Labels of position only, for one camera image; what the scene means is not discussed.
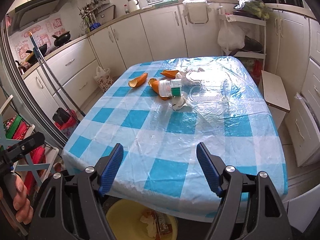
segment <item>checkered tablecloth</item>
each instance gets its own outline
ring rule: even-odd
[[[128,81],[147,72],[162,78],[164,69],[226,71],[230,100],[185,106],[175,112],[149,87]],[[69,172],[94,166],[116,143],[124,160],[110,195],[134,200],[173,216],[211,222],[220,199],[210,191],[196,158],[196,145],[240,172],[266,171],[280,196],[287,193],[284,154],[269,109],[239,60],[233,57],[176,59],[130,67],[94,105],[63,151]]]

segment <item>human hand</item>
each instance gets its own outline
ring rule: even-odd
[[[30,200],[27,199],[27,187],[23,184],[22,179],[16,175],[17,195],[13,199],[13,207],[17,210],[16,219],[19,223],[23,222],[25,225],[31,222],[33,217],[33,208],[30,206]],[[0,200],[3,197],[2,189],[0,188]],[[4,212],[7,220],[14,229],[17,229],[13,220]]]

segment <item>white kettle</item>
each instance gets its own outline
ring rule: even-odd
[[[139,0],[128,0],[129,11],[140,10]]]

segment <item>screw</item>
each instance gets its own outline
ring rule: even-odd
[[[261,172],[259,173],[259,175],[260,175],[260,177],[262,177],[262,178],[268,177],[268,174],[267,174],[266,172],[264,172],[264,171],[261,171]]]
[[[54,179],[59,179],[61,177],[61,173],[60,172],[57,172],[53,175],[53,178]]]
[[[94,167],[88,167],[85,169],[86,173],[93,173],[94,172]]]
[[[234,172],[236,168],[234,166],[227,166],[226,167],[227,172]]]

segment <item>plastic bag of vegetables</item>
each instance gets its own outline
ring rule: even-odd
[[[237,11],[245,11],[268,20],[268,8],[262,0],[239,0],[239,4],[234,7]]]

